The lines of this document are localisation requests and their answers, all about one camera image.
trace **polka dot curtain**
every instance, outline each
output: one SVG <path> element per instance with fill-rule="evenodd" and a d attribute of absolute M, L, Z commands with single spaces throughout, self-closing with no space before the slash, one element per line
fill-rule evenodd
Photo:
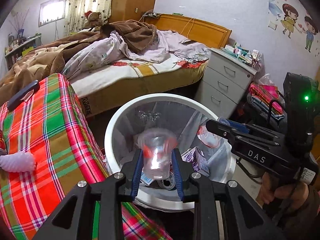
<path fill-rule="evenodd" d="M 105 21 L 111 16 L 111 0 L 67 0 L 65 11 L 65 36 L 82 30 L 87 21 L 84 14 L 87 11 L 101 12 Z"/>

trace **cartoon boy sticker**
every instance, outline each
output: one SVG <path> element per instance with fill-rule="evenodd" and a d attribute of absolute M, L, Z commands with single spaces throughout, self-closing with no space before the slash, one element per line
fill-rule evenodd
<path fill-rule="evenodd" d="M 306 49 L 308 49 L 310 52 L 311 45 L 314 40 L 314 35 L 316 35 L 319 31 L 318 31 L 317 26 L 315 25 L 315 23 L 313 22 L 313 20 L 309 16 L 306 16 L 304 18 L 304 22 L 305 22 L 308 30 L 307 31 L 302 30 L 302 32 L 304 32 L 307 35 Z"/>
<path fill-rule="evenodd" d="M 288 30 L 288 37 L 290 38 L 290 35 L 293 32 L 293 27 L 295 27 L 297 31 L 300 32 L 300 30 L 298 30 L 298 28 L 296 27 L 296 21 L 298 19 L 299 14 L 294 7 L 287 3 L 284 3 L 282 5 L 282 10 L 284 12 L 284 19 L 281 20 L 281 23 L 285 28 L 282 33 L 285 34 L 285 32 Z"/>

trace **white trash can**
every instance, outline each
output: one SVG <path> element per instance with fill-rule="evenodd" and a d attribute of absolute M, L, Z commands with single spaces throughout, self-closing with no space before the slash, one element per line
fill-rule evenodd
<path fill-rule="evenodd" d="M 174 94 L 150 94 L 131 100 L 111 118 L 104 140 L 106 165 L 113 174 L 123 163 L 132 160 L 134 141 L 138 134 L 154 127 L 172 131 L 182 154 L 197 146 L 204 152 L 210 170 L 209 178 L 226 183 L 233 176 L 236 159 L 231 146 L 221 139 L 220 147 L 211 149 L 197 137 L 201 124 L 218 117 L 207 107 L 189 98 Z M 194 203 L 182 203 L 177 190 L 146 187 L 140 184 L 135 203 L 166 212 L 191 210 Z"/>

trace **brown blanket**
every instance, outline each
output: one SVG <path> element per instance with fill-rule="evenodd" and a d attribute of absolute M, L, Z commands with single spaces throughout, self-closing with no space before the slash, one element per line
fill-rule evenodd
<path fill-rule="evenodd" d="M 157 28 L 152 24 L 135 20 L 105 24 L 100 28 L 100 32 L 104 37 L 109 37 L 113 30 L 116 30 L 124 39 L 129 50 L 139 53 L 154 41 Z"/>
<path fill-rule="evenodd" d="M 0 106 L 32 81 L 59 73 L 74 54 L 102 38 L 97 32 L 80 32 L 30 51 L 0 81 Z"/>
<path fill-rule="evenodd" d="M 105 24 L 100 32 L 80 32 L 37 47 L 16 62 L 0 81 L 0 106 L 32 81 L 60 73 L 73 55 L 94 41 L 109 37 L 113 30 L 122 36 L 128 48 L 135 53 L 144 50 L 156 36 L 154 25 L 129 20 Z"/>

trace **mattress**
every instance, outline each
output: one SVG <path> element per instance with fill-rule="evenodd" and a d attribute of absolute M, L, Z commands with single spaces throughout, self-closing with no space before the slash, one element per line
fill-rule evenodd
<path fill-rule="evenodd" d="M 153 68 L 146 67 L 148 62 L 140 62 L 140 66 L 136 66 L 135 64 L 137 63 L 133 62 L 137 61 L 121 59 L 114 62 L 113 66 L 130 65 L 131 68 L 126 68 L 124 71 L 135 71 L 137 78 L 119 80 L 119 77 L 112 77 L 114 78 L 114 83 L 106 85 L 106 78 L 110 79 L 110 75 L 112 75 L 110 65 L 106 65 L 94 71 L 82 73 L 75 79 L 70 80 L 80 99 L 85 117 L 94 116 L 114 107 L 122 106 L 139 96 L 161 93 L 196 83 L 202 78 L 206 67 L 206 62 L 199 64 L 187 63 L 178 70 L 170 71 L 178 63 L 183 62 L 173 54 L 169 59 L 160 63 L 162 68 L 168 69 L 168 72 L 165 73 L 158 74 Z"/>

